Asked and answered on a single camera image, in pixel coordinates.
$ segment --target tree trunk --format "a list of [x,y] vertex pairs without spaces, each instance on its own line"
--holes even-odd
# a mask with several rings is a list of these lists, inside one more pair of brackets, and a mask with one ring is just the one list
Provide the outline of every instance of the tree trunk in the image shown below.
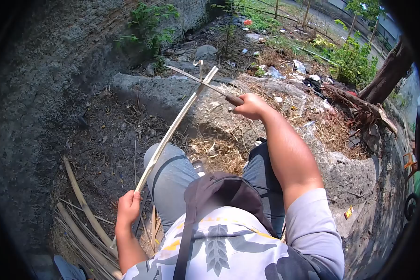
[[308,16],[308,11],[309,11],[309,6],[311,5],[311,0],[308,0],[308,5],[306,6],[306,12],[305,12],[305,16],[303,17],[303,21],[302,21],[302,27],[303,29],[306,31],[306,16]]
[[398,81],[406,75],[412,62],[409,48],[400,36],[373,81],[359,92],[358,97],[372,104],[384,102]]
[[279,10],[279,0],[277,0],[277,2],[275,3],[275,15],[274,15],[275,19],[277,19],[278,10]]
[[377,18],[377,23],[375,23],[374,31],[372,32],[372,35],[370,36],[369,44],[372,43],[372,39],[374,38],[375,32],[377,31],[378,22],[379,22],[379,18]]
[[348,31],[347,38],[350,37],[350,35],[352,34],[353,27],[355,26],[355,23],[356,23],[356,19],[357,18],[358,18],[358,15],[355,14],[355,16],[353,17],[352,26],[350,27],[350,30]]

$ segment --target leg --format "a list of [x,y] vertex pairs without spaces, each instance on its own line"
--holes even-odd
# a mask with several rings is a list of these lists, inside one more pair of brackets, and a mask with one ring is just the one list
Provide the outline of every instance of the leg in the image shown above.
[[[145,168],[158,145],[152,145],[146,151]],[[185,214],[184,192],[189,183],[197,178],[199,176],[184,151],[168,143],[146,180],[165,233]]]
[[267,142],[263,142],[250,151],[249,163],[245,167],[243,178],[260,194],[263,203],[263,212],[280,237],[285,220],[283,192],[270,165]]

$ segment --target hand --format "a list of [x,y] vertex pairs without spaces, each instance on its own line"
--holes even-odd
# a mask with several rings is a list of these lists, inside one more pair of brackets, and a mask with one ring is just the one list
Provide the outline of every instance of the hand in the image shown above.
[[244,104],[235,107],[233,112],[248,119],[261,120],[265,112],[273,110],[263,99],[253,93],[243,94],[240,98],[244,101]]
[[134,193],[133,190],[130,190],[118,200],[116,228],[132,226],[140,213],[140,200],[140,192]]

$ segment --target wooden knife handle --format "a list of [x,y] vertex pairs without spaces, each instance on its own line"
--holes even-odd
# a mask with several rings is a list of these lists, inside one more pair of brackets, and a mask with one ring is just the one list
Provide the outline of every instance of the wooden knife handle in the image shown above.
[[244,104],[244,101],[239,98],[238,96],[234,96],[233,94],[226,94],[226,100],[235,106],[240,106]]

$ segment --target forearm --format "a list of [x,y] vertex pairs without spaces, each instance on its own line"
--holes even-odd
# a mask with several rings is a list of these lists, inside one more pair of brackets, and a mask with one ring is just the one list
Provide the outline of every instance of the forearm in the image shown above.
[[126,273],[132,266],[148,259],[137,238],[132,233],[130,225],[119,225],[117,223],[115,235],[121,273]]
[[272,108],[262,113],[269,157],[283,190],[285,210],[303,193],[323,188],[319,168],[311,150],[293,127]]

